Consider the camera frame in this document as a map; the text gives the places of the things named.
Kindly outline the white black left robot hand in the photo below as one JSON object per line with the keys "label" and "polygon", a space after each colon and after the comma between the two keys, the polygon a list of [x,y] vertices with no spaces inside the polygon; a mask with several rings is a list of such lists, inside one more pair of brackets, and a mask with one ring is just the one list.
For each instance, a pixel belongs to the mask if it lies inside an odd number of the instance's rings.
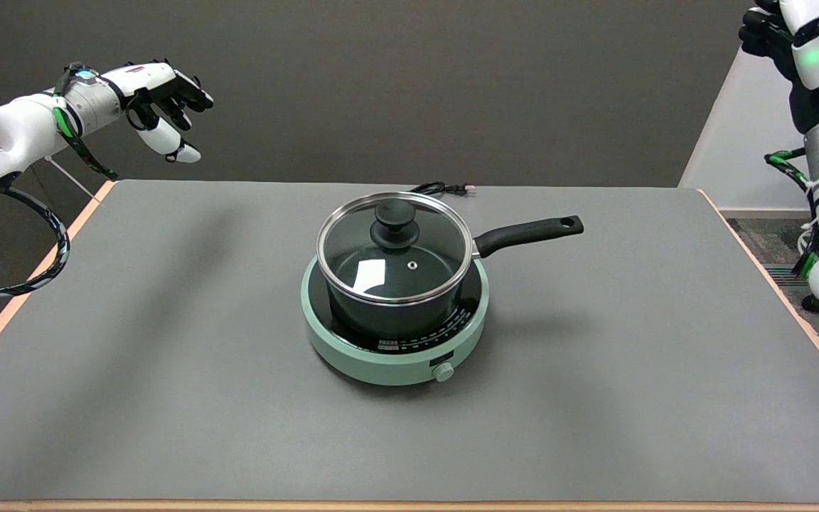
{"label": "white black left robot hand", "polygon": [[213,97],[196,77],[188,77],[168,61],[153,60],[108,71],[100,80],[117,95],[120,110],[140,139],[166,162],[201,160],[201,152],[181,133],[192,129],[189,110],[214,107]]}

